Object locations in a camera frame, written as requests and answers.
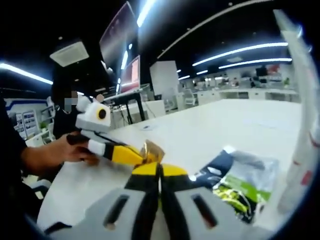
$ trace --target ceiling light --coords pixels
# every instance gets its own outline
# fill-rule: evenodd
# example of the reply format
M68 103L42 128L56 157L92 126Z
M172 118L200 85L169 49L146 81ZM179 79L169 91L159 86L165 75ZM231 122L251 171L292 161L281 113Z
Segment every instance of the ceiling light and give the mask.
M197 75L200 75L200 74L205 74L205 73L207 73L207 72L208 72L208 70L204 70L204 71L197 72L196 74L197 74Z
M96 89L96 90L94 90L94 91L95 91L95 92L101 92L101 91L104 91L104 90L106 90L106 88L105 88L105 87L102 87L102 88Z
M287 42L274 42L274 43L264 43L264 44L259 44L259 45L254 45L254 46L247 46L247 47L243 47L237 50L233 50L233 51L228 51L219 55L215 55L209 58L206 58L204 60L195 62L194 64L192 64L192 66L197 66L199 64L203 64L205 62L214 60L214 59L218 59L227 55L231 55L231 54L236 54L236 53L240 53L240 52L244 52L244 51L248 51L248 50L253 50L253 49L261 49L261 48L269 48L269 47L286 47L288 46Z
M252 60L252 61L243 61L234 64L229 64L225 66L220 66L219 69L226 69L230 67L246 65L246 64L257 64L257 63L267 63L267 62L291 62L292 58L269 58L269 59L260 59L260 60Z
M121 63L121 70L125 69L127 60L128 60L128 51L125 51L123 55L122 63Z
M190 75L188 75L188 76L183 76L183 77L180 77L178 80L182 80L182 79L188 79L188 78L190 78Z
M32 78L34 80L38 80L38 81L46 83L46 84L52 85L52 83L53 83L52 81L44 79L43 77L34 75L34 74L29 73L27 71L23 71L23 70L21 70L21 69L19 69L17 67L11 66L11 65L6 64L6 63L0 63L0 69L6 69L6 70L9 70L9 71L15 72L17 74Z
M138 24L139 28L141 28L142 24L144 24L144 21L151 9L151 7L154 5L156 0L147 0L145 5L143 6L143 9L138 17L138 20L136 21L136 24Z
M101 63L102 63L102 66L103 66L104 70L107 71L107 65L105 64L105 62L104 62L104 61L101 61Z
M300 38L304 34L304 29L302 26L298 27L298 35L297 37Z

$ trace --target display board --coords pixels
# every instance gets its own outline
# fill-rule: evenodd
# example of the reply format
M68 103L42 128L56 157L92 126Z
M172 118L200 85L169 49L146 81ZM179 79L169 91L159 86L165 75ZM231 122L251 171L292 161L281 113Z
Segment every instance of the display board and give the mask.
M25 127L26 137L32 137L39 132L37 116L35 112L26 111L22 114L22 121Z
M124 46L135 38L137 29L135 14L127 1L114 16L99 41L102 58L107 67L120 58Z
M22 116L21 113L16 113L15 117L16 117L17 125L14 126L14 129L19 133L19 135L24 140L26 140L27 139L27 133L26 133L26 128L25 128L24 121L23 121L23 116Z

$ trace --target crumpled wrapper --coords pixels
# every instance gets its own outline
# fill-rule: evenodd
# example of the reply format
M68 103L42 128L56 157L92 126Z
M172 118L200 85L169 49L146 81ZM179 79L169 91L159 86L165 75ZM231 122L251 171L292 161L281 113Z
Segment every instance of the crumpled wrapper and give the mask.
M145 141L139 154L144 158L143 164L161 163L165 156L163 149L150 140Z

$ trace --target ceiling air conditioner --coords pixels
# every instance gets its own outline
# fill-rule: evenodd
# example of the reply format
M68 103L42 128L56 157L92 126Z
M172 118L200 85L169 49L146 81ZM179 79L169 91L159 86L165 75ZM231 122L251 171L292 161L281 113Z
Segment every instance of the ceiling air conditioner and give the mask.
M50 58L61 67L66 67L89 58L89 54L83 42L78 41L52 53Z

